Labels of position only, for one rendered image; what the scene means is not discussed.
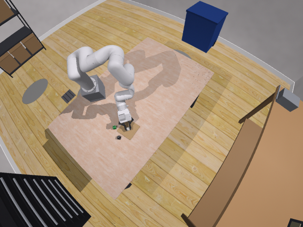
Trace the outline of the tan flat mat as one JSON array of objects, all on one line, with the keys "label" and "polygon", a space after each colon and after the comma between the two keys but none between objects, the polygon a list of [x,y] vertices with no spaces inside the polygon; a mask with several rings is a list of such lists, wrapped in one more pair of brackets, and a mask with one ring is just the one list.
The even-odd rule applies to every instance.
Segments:
[{"label": "tan flat mat", "polygon": [[[132,137],[135,135],[135,133],[138,131],[138,129],[140,128],[139,125],[137,125],[136,123],[132,122],[131,124],[131,130],[126,131],[124,126],[120,126],[119,129],[117,130],[117,132],[119,132],[120,134],[122,134],[123,136],[125,136],[126,138],[128,138],[129,140],[132,139]],[[125,126],[129,127],[129,123],[125,122]]]}]

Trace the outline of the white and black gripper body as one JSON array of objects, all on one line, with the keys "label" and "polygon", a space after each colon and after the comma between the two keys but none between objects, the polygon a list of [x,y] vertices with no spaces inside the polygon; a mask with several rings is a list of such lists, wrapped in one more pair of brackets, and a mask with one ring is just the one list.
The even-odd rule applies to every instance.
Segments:
[{"label": "white and black gripper body", "polygon": [[118,113],[118,118],[119,118],[119,115],[125,114],[126,120],[125,121],[120,121],[119,120],[120,123],[124,123],[124,122],[130,121],[132,119],[130,111],[129,111],[128,108],[125,108],[125,109],[122,109],[122,110],[118,110],[117,113]]}]

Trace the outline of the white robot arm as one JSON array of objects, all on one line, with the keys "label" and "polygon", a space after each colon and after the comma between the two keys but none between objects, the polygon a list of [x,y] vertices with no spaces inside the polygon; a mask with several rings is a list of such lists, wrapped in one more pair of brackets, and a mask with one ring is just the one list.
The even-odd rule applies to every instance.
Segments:
[{"label": "white robot arm", "polygon": [[92,92],[97,84],[86,72],[109,60],[108,71],[119,81],[122,88],[128,89],[116,92],[114,95],[117,109],[125,109],[128,107],[125,100],[134,96],[134,67],[129,63],[124,64],[124,58],[123,49],[116,45],[107,45],[95,52],[88,46],[81,47],[67,57],[68,78],[78,83],[83,91]]}]

